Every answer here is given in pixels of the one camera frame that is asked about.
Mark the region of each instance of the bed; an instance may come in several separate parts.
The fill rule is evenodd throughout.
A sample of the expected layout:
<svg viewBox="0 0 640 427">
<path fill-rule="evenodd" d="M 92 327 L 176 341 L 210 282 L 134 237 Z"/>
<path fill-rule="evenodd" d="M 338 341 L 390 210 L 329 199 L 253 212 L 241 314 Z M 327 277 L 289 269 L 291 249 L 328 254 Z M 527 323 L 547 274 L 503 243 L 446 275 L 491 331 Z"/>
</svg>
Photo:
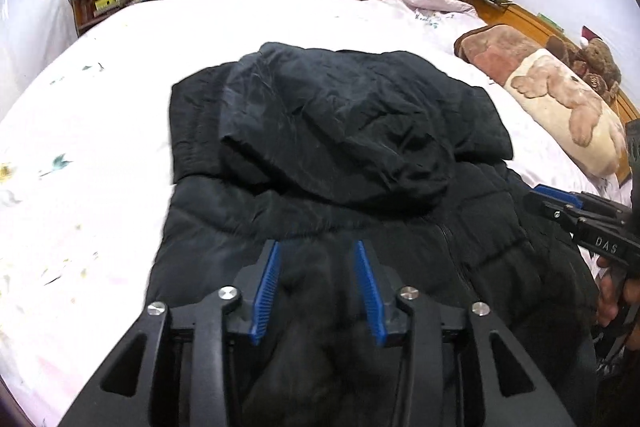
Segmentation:
<svg viewBox="0 0 640 427">
<path fill-rule="evenodd" d="M 454 57 L 483 25 L 453 0 L 167 0 L 122 10 L 54 61 L 0 123 L 0 375 L 33 424 L 57 425 L 140 313 L 172 194 L 172 85 L 264 42 L 420 55 L 489 93 L 527 184 L 620 201 L 614 175 L 588 179 Z"/>
</svg>

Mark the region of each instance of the jacket hood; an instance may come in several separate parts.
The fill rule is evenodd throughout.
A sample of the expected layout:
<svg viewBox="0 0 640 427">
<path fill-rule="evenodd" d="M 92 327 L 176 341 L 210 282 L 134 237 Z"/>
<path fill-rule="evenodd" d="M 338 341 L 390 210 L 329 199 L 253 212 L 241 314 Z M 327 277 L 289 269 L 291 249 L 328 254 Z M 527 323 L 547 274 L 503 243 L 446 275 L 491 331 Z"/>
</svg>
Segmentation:
<svg viewBox="0 0 640 427">
<path fill-rule="evenodd" d="M 174 86 L 174 181 L 228 180 L 373 213 L 423 214 L 458 160 L 513 156 L 483 89 L 407 52 L 268 43 Z"/>
</svg>

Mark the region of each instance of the teddy bear pillow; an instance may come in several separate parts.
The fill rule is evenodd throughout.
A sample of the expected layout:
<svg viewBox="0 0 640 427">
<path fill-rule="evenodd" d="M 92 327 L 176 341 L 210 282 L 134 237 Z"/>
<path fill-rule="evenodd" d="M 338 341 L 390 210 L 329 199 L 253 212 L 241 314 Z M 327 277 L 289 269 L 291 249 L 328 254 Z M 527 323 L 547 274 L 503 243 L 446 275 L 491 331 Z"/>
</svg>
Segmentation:
<svg viewBox="0 0 640 427">
<path fill-rule="evenodd" d="M 611 105 L 620 90 L 620 68 L 605 42 L 588 28 L 583 29 L 585 32 L 593 36 L 590 40 L 583 38 L 582 49 L 555 35 L 549 37 L 546 48 Z"/>
<path fill-rule="evenodd" d="M 497 25 L 462 35 L 455 51 L 504 87 L 585 174 L 603 178 L 618 170 L 625 148 L 620 119 L 548 50 Z"/>
</svg>

